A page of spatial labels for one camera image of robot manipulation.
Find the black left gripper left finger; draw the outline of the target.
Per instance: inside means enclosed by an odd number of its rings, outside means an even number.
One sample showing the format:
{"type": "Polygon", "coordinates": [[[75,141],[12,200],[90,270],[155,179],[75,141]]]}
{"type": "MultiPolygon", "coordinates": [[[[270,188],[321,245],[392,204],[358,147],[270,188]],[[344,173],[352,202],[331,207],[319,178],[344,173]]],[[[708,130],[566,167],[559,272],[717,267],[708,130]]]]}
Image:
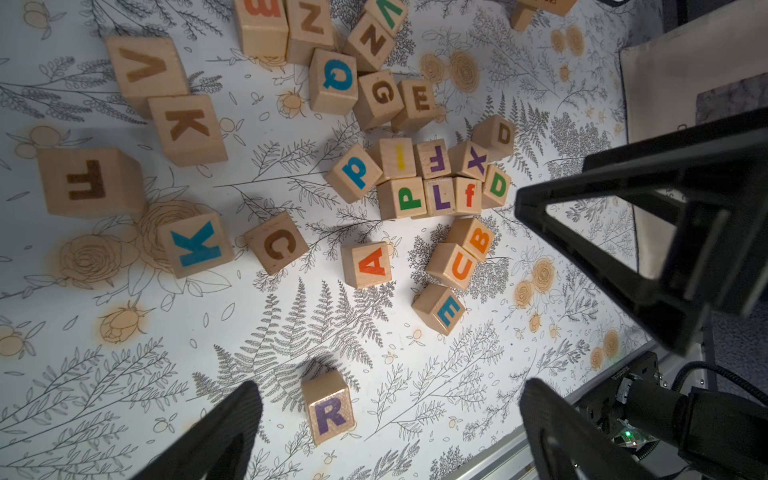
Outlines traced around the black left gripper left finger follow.
{"type": "Polygon", "coordinates": [[[242,383],[137,479],[242,479],[263,414],[258,386],[242,383]]]}

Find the brown E letter block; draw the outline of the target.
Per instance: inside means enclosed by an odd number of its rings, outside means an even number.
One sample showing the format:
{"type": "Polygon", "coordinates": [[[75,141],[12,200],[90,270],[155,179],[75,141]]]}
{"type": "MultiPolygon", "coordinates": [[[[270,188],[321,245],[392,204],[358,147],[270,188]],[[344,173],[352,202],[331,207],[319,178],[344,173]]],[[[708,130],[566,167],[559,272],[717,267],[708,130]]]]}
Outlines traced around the brown E letter block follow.
{"type": "Polygon", "coordinates": [[[391,120],[394,131],[414,133],[436,118],[437,104],[429,80],[405,79],[397,87],[404,108],[391,120]]]}

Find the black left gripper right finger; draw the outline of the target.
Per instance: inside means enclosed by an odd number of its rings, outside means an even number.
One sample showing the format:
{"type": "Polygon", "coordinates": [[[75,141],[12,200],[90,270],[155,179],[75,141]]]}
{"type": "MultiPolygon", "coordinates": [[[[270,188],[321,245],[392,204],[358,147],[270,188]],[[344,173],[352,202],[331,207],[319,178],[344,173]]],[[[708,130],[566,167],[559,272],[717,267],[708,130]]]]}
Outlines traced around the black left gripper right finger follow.
{"type": "Polygon", "coordinates": [[[590,479],[654,477],[575,409],[575,402],[603,378],[590,380],[566,397],[539,378],[525,382],[519,407],[541,479],[576,479],[578,471],[590,479]]]}

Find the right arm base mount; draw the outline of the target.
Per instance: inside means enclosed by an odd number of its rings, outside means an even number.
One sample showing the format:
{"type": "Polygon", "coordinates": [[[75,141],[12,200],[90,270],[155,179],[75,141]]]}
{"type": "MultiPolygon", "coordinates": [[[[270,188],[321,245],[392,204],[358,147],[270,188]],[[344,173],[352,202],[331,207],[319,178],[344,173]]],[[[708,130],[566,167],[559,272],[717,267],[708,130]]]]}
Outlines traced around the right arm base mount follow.
{"type": "Polygon", "coordinates": [[[574,404],[593,426],[619,447],[637,451],[653,440],[626,419],[625,407],[634,382],[658,383],[658,357],[646,351],[608,373],[574,404]]]}

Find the purple R letter block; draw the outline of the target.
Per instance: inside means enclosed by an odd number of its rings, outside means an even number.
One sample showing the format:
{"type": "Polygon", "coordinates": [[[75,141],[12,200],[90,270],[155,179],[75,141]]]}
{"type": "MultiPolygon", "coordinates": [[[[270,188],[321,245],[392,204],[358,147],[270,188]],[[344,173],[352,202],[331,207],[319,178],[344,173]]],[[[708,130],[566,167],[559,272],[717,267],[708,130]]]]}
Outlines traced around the purple R letter block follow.
{"type": "Polygon", "coordinates": [[[349,386],[337,370],[304,382],[301,389],[316,446],[356,425],[349,386]]]}

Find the green D letter block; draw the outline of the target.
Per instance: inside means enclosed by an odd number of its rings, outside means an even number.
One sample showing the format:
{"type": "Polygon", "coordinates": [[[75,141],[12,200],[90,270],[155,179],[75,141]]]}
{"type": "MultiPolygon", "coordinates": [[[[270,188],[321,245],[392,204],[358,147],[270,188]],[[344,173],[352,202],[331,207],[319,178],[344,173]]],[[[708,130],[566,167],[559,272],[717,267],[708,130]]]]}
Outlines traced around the green D letter block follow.
{"type": "Polygon", "coordinates": [[[496,164],[491,164],[486,169],[486,177],[483,182],[482,208],[502,208],[507,203],[510,187],[513,185],[511,177],[501,170],[496,164]]]}

